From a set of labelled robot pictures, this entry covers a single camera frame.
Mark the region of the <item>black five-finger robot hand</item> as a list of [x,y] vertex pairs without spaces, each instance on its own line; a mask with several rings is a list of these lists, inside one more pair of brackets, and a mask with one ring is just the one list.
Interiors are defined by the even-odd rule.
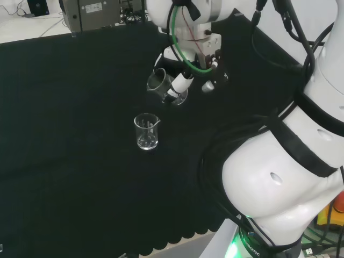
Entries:
[[208,94],[229,82],[229,73],[221,59],[221,51],[205,58],[207,66],[199,65],[196,52],[186,51],[181,56],[172,45],[160,53],[146,89],[159,96],[165,104],[181,105],[189,94],[189,88],[200,83],[201,91]]

